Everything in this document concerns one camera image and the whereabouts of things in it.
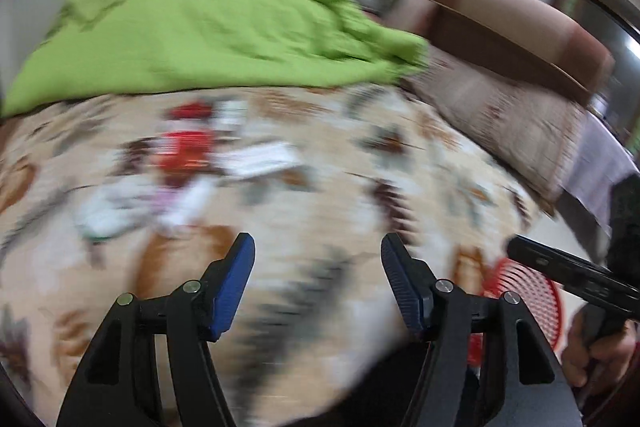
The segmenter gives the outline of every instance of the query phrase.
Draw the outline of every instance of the red plastic basket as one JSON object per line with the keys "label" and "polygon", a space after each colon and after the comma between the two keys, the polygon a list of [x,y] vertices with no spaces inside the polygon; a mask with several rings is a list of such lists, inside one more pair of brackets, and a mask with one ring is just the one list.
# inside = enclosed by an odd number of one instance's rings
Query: red plastic basket
{"label": "red plastic basket", "polygon": [[[556,284],[529,267],[511,259],[501,259],[492,275],[482,284],[485,297],[498,298],[506,291],[522,297],[553,350],[558,347],[562,333],[562,301]],[[482,334],[471,335],[468,363],[478,367],[482,363]]]}

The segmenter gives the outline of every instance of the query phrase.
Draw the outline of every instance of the human hand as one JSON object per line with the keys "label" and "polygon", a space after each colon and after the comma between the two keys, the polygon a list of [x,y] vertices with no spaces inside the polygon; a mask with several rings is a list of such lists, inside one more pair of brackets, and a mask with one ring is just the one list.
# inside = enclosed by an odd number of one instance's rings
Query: human hand
{"label": "human hand", "polygon": [[561,355],[562,370],[572,387],[583,387],[588,381],[586,368],[590,359],[605,364],[602,377],[594,384],[591,394],[599,394],[613,388],[625,376],[636,350],[636,326],[627,321],[620,333],[604,337],[584,346],[582,340],[582,311],[578,312],[569,329],[567,345]]}

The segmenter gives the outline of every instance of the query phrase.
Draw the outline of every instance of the floral bedsheet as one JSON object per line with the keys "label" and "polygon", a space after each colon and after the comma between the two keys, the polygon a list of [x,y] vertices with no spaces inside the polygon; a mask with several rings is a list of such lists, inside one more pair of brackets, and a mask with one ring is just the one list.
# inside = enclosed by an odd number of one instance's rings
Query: floral bedsheet
{"label": "floral bedsheet", "polygon": [[[146,176],[161,190],[154,139],[168,110],[203,96],[246,101],[241,136],[229,147],[277,139],[295,147],[302,165],[242,180],[204,174],[216,177],[215,188],[178,236],[165,234],[153,214],[111,239],[81,233],[81,209],[101,185]],[[1,156],[0,360],[54,425],[119,294],[166,295],[249,232],[253,272],[234,325],[210,347],[234,414],[277,425],[325,409],[405,336],[380,263],[384,233],[398,232],[436,276],[478,291],[505,240],[527,230],[537,212],[488,153],[396,87],[230,88],[57,103],[22,118]],[[322,276],[327,271],[339,280]],[[323,284],[330,298],[287,302]],[[278,320],[284,315],[295,324]],[[284,329],[274,326],[283,322]],[[269,335],[286,349],[264,349]],[[156,344],[171,418],[166,342]]]}

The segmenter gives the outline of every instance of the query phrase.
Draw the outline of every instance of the white cloth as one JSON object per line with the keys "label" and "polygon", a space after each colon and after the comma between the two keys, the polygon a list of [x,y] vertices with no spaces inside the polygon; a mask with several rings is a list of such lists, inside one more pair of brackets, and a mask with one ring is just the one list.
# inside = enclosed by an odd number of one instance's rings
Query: white cloth
{"label": "white cloth", "polygon": [[76,213],[83,237],[104,241],[144,223],[151,216],[156,186],[144,174],[118,176],[100,185]]}
{"label": "white cloth", "polygon": [[638,172],[633,158],[604,124],[588,112],[578,156],[564,190],[580,201],[607,235],[611,187],[633,172]]}

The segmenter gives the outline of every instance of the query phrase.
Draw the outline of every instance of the beige pillow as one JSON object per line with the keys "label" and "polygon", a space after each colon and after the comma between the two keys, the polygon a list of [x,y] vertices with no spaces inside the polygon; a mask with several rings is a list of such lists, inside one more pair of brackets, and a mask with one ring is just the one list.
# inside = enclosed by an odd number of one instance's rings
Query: beige pillow
{"label": "beige pillow", "polygon": [[429,68],[410,78],[453,127],[555,202],[577,155],[584,109],[558,94],[459,60],[430,46]]}

